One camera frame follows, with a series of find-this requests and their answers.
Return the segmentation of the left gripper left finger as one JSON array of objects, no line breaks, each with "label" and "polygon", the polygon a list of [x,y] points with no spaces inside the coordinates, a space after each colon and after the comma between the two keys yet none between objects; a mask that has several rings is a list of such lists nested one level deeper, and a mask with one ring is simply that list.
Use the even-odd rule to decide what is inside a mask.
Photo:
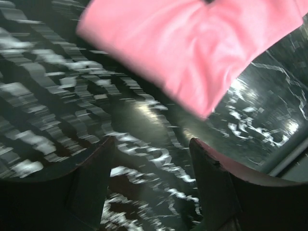
[{"label": "left gripper left finger", "polygon": [[3,231],[97,231],[115,153],[106,136],[25,178],[0,182]]}]

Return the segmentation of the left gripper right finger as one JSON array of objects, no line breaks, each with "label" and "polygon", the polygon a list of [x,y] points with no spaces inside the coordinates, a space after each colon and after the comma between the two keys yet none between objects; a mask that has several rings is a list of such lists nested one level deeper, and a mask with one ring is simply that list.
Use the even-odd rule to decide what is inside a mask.
[{"label": "left gripper right finger", "polygon": [[195,230],[307,230],[307,183],[253,170],[196,138],[189,149],[203,214]]}]

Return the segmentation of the pink t-shirt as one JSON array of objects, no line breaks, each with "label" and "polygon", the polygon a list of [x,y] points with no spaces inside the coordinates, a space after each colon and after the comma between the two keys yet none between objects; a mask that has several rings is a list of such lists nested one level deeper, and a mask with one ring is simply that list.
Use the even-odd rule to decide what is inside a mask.
[{"label": "pink t-shirt", "polygon": [[93,0],[77,34],[205,119],[307,12],[305,0]]}]

